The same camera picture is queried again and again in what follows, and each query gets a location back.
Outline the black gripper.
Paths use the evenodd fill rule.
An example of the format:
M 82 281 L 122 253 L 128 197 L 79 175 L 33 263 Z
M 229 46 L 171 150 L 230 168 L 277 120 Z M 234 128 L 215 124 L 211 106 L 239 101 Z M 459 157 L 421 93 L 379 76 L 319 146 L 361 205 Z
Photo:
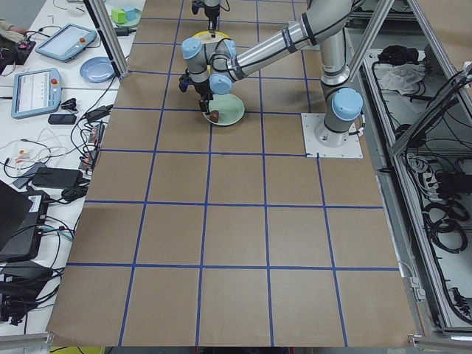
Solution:
M 221 0 L 192 0 L 192 14 L 197 15 L 203 9 L 208 18 L 208 31 L 212 38 L 216 36 L 218 16 L 220 15 Z
M 190 86 L 194 86 L 195 83 L 191 78 L 191 75 L 189 72 L 183 73 L 180 78 L 178 79 L 178 88 L 182 93 L 185 93 L 187 89 Z M 198 101 L 198 104 L 200 106 L 200 110 L 203 113 L 209 113 L 209 104 L 213 101 L 213 95 L 212 94 L 203 94 L 201 95 L 200 100 Z

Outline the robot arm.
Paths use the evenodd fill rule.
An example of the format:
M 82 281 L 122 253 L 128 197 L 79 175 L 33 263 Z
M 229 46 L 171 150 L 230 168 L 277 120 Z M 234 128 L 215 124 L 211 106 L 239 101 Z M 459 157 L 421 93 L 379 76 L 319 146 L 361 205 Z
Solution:
M 197 15 L 200 9 L 204 11 L 204 15 L 207 17 L 209 34 L 212 38 L 215 38 L 221 10 L 226 12 L 231 10 L 229 2 L 226 1 L 226 7 L 224 7 L 221 5 L 221 0 L 192 0 L 192 14 Z
M 200 95 L 200 111 L 210 114 L 209 103 L 217 95 L 231 92 L 233 83 L 306 46 L 319 46 L 322 56 L 322 87 L 347 85 L 354 65 L 347 62 L 344 28 L 362 1 L 309 1 L 300 19 L 258 45 L 238 54 L 235 42 L 223 38 L 204 44 L 199 38 L 185 39 L 181 52 L 186 62 L 178 87 L 185 92 L 193 86 Z

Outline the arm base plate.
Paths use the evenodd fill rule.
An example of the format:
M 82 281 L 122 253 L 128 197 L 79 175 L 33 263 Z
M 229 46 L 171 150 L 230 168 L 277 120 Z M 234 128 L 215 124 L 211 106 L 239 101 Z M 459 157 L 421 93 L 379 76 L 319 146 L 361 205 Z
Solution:
M 325 114 L 302 113 L 305 155 L 308 158 L 362 159 L 363 153 L 355 123 L 344 133 L 325 127 Z

